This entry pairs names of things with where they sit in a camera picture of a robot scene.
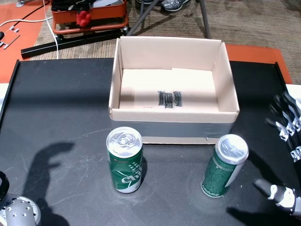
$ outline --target sneaker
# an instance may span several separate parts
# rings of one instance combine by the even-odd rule
[[[144,5],[150,5],[152,3],[153,0],[144,0],[143,3]]]
[[[161,7],[166,11],[176,12],[179,11],[183,4],[188,2],[189,0],[164,0],[161,3]]]

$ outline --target brown carpet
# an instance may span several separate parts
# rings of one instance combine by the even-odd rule
[[[0,4],[16,2],[1,0]],[[128,3],[130,26],[139,16],[140,5]],[[290,76],[301,84],[301,1],[300,0],[206,0],[213,39],[229,44],[256,45],[281,50]],[[175,13],[155,7],[143,28],[135,35],[203,38],[204,26],[200,6],[190,0]],[[36,45],[53,41],[44,22]],[[60,58],[113,57],[115,40],[60,50]],[[32,60],[55,59],[56,53],[33,57]]]

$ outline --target black table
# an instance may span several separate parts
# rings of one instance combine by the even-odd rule
[[[36,201],[42,225],[294,225],[253,186],[256,178],[298,188],[293,161],[264,124],[285,89],[276,65],[231,62],[241,108],[232,132],[250,156],[226,195],[200,188],[212,145],[145,145],[143,182],[132,194],[110,181],[105,140],[113,59],[21,62],[4,103],[0,170],[10,193]]]

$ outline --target green can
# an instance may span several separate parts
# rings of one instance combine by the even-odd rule
[[[243,138],[234,134],[222,136],[215,144],[202,190],[210,197],[223,196],[234,181],[249,156],[249,149]]]
[[[107,137],[108,160],[114,188],[121,193],[136,191],[142,175],[142,137],[130,127],[119,127]]]

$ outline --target open cardboard box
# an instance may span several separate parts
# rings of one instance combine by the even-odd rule
[[[144,143],[215,144],[238,113],[224,42],[117,40],[109,100],[113,128],[132,127]]]

